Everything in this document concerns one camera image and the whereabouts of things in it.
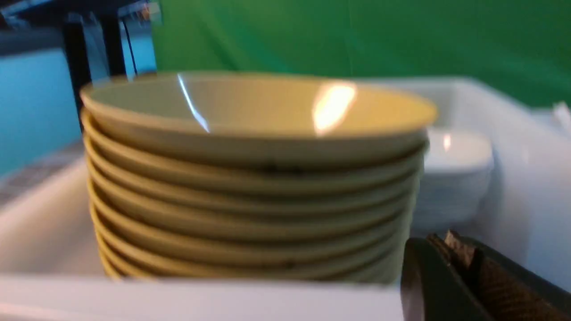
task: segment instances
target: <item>white container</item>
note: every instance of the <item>white container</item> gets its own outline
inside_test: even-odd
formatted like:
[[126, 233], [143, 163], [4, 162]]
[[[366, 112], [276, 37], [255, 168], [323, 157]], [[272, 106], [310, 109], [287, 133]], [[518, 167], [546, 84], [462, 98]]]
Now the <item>white container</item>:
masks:
[[[438, 126], [472, 130], [491, 139], [494, 146], [491, 191], [474, 223], [460, 232], [478, 237], [531, 272], [571, 291], [571, 271], [568, 269], [571, 251], [567, 246], [571, 242], [571, 141], [535, 121], [524, 106], [472, 80], [376, 82], [411, 90], [433, 100], [440, 108]], [[15, 320], [45, 320], [50, 311], [71, 313], [67, 314], [67, 319], [54, 317], [51, 320], [97, 320], [97, 317], [89, 318], [93, 308], [88, 308], [89, 302], [86, 301], [96, 300], [98, 312], [93, 312], [93, 315], [99, 317], [104, 313], [102, 311], [107, 311], [104, 315], [109, 317], [129, 315], [132, 319], [143, 319], [136, 317], [133, 311], [136, 308], [140, 308], [139, 316], [150, 309], [170, 313], [172, 307], [167, 294], [181, 293], [178, 292], [180, 287], [132, 287], [129, 284], [110, 284], [102, 277], [87, 213], [85, 179], [84, 165], [76, 163], [0, 213], [0, 273], [4, 274], [0, 277], [0, 312], [21, 316], [12, 318]], [[58, 291], [51, 294], [52, 290], [48, 292], [48, 288]], [[202, 290], [200, 285], [192, 283], [185, 288], [189, 291]], [[96, 296], [90, 295], [90, 291], [96, 291], [93, 292]], [[279, 293], [279, 290], [275, 291], [267, 293]], [[385, 293], [381, 289], [371, 291], [377, 298], [381, 297], [379, 293]], [[131, 298], [118, 299], [121, 297], [113, 295], [119, 292], [122, 295], [136, 294], [132, 297], [141, 296], [144, 300], [136, 305]], [[230, 300], [224, 291], [215, 292], [205, 296], [200, 304], [221, 306]], [[264, 303], [263, 310], [290, 309], [291, 315], [299, 314], [301, 310], [290, 304], [297, 301], [290, 301], [289, 295], [285, 297], [288, 300], [282, 297], [281, 300]], [[346, 302], [343, 307], [348, 308], [357, 301], [351, 302], [351, 298], [346, 297], [345, 301], [335, 302]], [[256, 305], [239, 303], [238, 307], [232, 305], [232, 311], [264, 319], [265, 312], [260, 310], [256, 313]], [[129, 314], [121, 312], [119, 306]], [[172, 311], [190, 316], [193, 309], [185, 310], [179, 306]], [[44, 314], [30, 311], [43, 311]], [[82, 317], [74, 318], [77, 315], [73, 313], [78, 311], [83, 313]]]

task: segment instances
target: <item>bowl rim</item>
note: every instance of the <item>bowl rim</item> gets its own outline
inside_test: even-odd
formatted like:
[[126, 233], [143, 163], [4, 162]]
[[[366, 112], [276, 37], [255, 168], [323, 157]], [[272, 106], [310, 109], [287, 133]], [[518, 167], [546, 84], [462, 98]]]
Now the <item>bowl rim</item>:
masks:
[[[139, 113], [136, 111], [122, 109], [120, 107], [114, 107], [106, 103], [98, 102], [92, 95], [98, 91], [105, 90], [114, 86], [129, 86], [135, 82], [162, 82], [171, 81], [173, 77], [179, 77], [185, 75], [188, 77], [201, 77], [202, 79], [228, 79], [231, 77], [241, 77], [253, 78], [253, 79], [284, 79], [293, 81], [311, 81], [311, 82], [325, 82], [325, 81], [339, 81], [339, 82], [351, 82], [360, 89], [364, 89], [370, 92], [374, 91], [384, 91], [386, 93], [393, 93], [399, 95], [407, 96], [407, 99], [416, 101], [419, 105], [424, 105], [426, 110], [425, 115], [419, 118], [417, 122], [408, 123], [405, 126], [400, 126], [398, 130], [387, 130], [381, 128], [375, 128], [371, 130], [370, 133], [365, 133], [362, 131], [357, 131], [354, 133], [344, 133], [342, 135], [308, 135], [307, 133], [268, 133], [267, 131], [256, 130], [254, 127], [244, 130], [236, 130], [231, 126], [210, 124], [213, 130], [208, 133], [199, 125], [186, 119], [177, 119], [172, 117], [165, 117], [161, 115], [151, 115]], [[161, 132], [178, 133], [183, 135], [194, 135], [201, 137], [217, 137], [225, 139], [257, 139], [261, 141], [272, 140], [272, 141], [346, 141], [354, 139], [363, 140], [375, 140], [375, 139], [387, 139], [398, 137], [401, 135], [415, 133], [417, 131], [424, 130], [427, 126], [432, 124], [437, 118], [437, 108], [436, 105], [428, 99], [425, 99], [414, 93], [408, 93], [406, 91], [393, 89], [389, 87], [375, 86], [373, 84], [356, 81], [351, 79], [339, 79], [339, 78], [326, 78], [317, 77], [313, 75], [293, 75], [293, 74], [270, 74], [270, 73], [236, 73], [228, 71], [182, 71], [182, 72], [168, 72], [153, 75], [145, 75], [137, 77], [133, 80], [128, 79], [126, 76], [111, 77], [108, 82], [103, 86], [95, 87], [95, 83], [90, 83], [83, 86], [80, 89], [79, 95], [87, 109], [89, 109], [95, 117], [102, 117], [111, 119], [116, 122], [125, 123], [134, 127], [144, 127], [147, 130], [156, 130]]]

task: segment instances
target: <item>black metal frame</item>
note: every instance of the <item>black metal frame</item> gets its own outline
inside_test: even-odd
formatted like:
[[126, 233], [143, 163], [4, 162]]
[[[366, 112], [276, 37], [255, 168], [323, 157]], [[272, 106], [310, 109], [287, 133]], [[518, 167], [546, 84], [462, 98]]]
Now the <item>black metal frame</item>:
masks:
[[87, 59], [87, 45], [83, 33], [83, 25], [79, 22], [67, 23], [62, 27], [64, 50], [70, 71], [71, 86], [75, 96], [75, 105], [79, 116], [83, 103], [79, 92], [91, 82], [91, 70]]

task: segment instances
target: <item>bowl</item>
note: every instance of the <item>bowl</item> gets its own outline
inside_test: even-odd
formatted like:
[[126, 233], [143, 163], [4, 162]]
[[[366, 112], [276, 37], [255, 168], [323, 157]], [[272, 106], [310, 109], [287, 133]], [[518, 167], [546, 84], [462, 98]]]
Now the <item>bowl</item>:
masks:
[[109, 261], [105, 257], [105, 254], [103, 254], [103, 252], [101, 251], [99, 251], [99, 260], [101, 261], [101, 266], [103, 267], [103, 272], [105, 273], [105, 275], [107, 275], [109, 278], [113, 280], [121, 280], [123, 275], [117, 272], [115, 267], [113, 267], [111, 263], [109, 263]]
[[113, 176], [117, 180], [123, 182], [128, 181], [128, 178], [134, 178], [128, 172], [124, 171], [121, 174], [113, 175], [112, 171], [101, 171], [94, 166], [94, 160], [100, 161], [101, 159], [88, 158], [87, 166], [90, 174], [104, 192], [111, 198], [117, 206], [124, 207], [125, 204], [130, 203], [132, 206], [142, 207], [141, 202], [146, 202], [148, 207], [154, 208], [178, 208], [178, 211], [191, 210], [212, 210], [234, 212], [248, 215], [263, 215], [263, 216], [319, 216], [319, 215], [333, 215], [344, 213], [362, 208], [372, 207], [374, 205], [382, 204], [387, 200], [395, 198], [399, 195], [411, 192], [421, 176], [420, 171], [408, 173], [403, 177], [396, 178], [391, 182], [384, 182], [379, 186], [375, 186], [368, 190], [362, 190], [345, 195], [324, 196], [319, 198], [288, 198], [288, 199], [268, 199], [254, 196], [232, 196], [215, 192], [206, 192], [193, 190], [189, 188], [177, 188], [175, 186], [168, 186], [165, 184], [155, 184], [147, 180], [141, 180], [140, 183], [149, 183], [145, 187], [142, 185], [136, 186], [135, 181], [127, 183], [130, 186], [135, 186], [136, 190], [146, 190], [151, 194], [159, 194], [162, 198], [167, 198], [168, 201], [161, 201], [159, 199], [152, 199], [135, 191], [130, 191], [126, 188], [113, 183], [111, 180], [104, 177], [103, 173]]
[[407, 230], [412, 209], [389, 222], [335, 238], [296, 243], [230, 242], [177, 234], [146, 225], [110, 210], [98, 213], [128, 242], [157, 254], [196, 262], [243, 267], [291, 267], [355, 252]]
[[[105, 172], [115, 179], [121, 179], [125, 186], [138, 188], [142, 193], [149, 193], [149, 189], [152, 189], [151, 193], [154, 194], [161, 188], [146, 186], [165, 182], [199, 190], [256, 196], [288, 198], [339, 195], [388, 182], [422, 168], [424, 153], [428, 148], [427, 142], [421, 143], [401, 158], [390, 159], [375, 166], [334, 172], [281, 174], [210, 166], [162, 157], [105, 136], [97, 129], [92, 116], [86, 110], [82, 112], [82, 122], [87, 133], [87, 152], [90, 155], [99, 155], [98, 159], [107, 161], [98, 162], [98, 166], [104, 167]], [[123, 172], [128, 171], [131, 175], [127, 177], [109, 165], [123, 169]], [[154, 182], [143, 181], [141, 178], [152, 179]]]
[[493, 168], [490, 140], [458, 129], [428, 130], [430, 149], [424, 160], [426, 176], [466, 175]]
[[[127, 239], [121, 237], [113, 228], [104, 223], [99, 216], [99, 211], [91, 205], [91, 218], [95, 229], [102, 240], [123, 256], [147, 271], [153, 271], [156, 275], [164, 276], [190, 276], [204, 278], [264, 278], [264, 279], [346, 279], [345, 271], [365, 269], [370, 264], [379, 265], [383, 257], [390, 257], [393, 248], [402, 243], [402, 233], [384, 239], [383, 242], [373, 243], [359, 251], [344, 256], [304, 265], [288, 265], [282, 268], [270, 267], [236, 267], [222, 266], [217, 264], [199, 263], [191, 260], [181, 260], [146, 250]], [[385, 262], [386, 268], [391, 268], [394, 262]]]
[[285, 218], [236, 215], [177, 206], [138, 195], [107, 180], [89, 160], [87, 165], [90, 198], [99, 207], [117, 208], [124, 215], [164, 230], [227, 240], [298, 242], [343, 235], [402, 215], [415, 196], [414, 190], [404, 191], [376, 206], [337, 215]]
[[430, 150], [412, 228], [445, 231], [469, 223], [480, 210], [492, 180], [490, 140], [457, 129], [429, 129]]
[[111, 264], [116, 268], [119, 275], [131, 276], [138, 279], [154, 279], [155, 276], [138, 266], [132, 264], [131, 262], [123, 259], [119, 254], [115, 253], [103, 240], [99, 232], [95, 233], [95, 238], [97, 239], [97, 246], [99, 247], [99, 252], [105, 257], [106, 262], [103, 264]]
[[102, 132], [191, 162], [278, 171], [377, 164], [426, 140], [436, 108], [365, 83], [178, 73], [81, 91]]

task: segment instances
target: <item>white bowl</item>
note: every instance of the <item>white bowl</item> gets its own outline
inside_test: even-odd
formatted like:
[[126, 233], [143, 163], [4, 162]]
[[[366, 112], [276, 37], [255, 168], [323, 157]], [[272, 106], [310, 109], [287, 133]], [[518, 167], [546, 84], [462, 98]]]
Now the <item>white bowl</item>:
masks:
[[424, 159], [425, 175], [465, 175], [493, 167], [492, 144], [478, 133], [457, 129], [428, 130], [430, 149]]
[[189, 161], [269, 169], [374, 164], [421, 146], [429, 101], [324, 78], [171, 74], [81, 96], [120, 142]]
[[492, 179], [492, 144], [455, 129], [429, 129], [430, 149], [417, 197], [413, 230], [442, 231], [470, 222]]

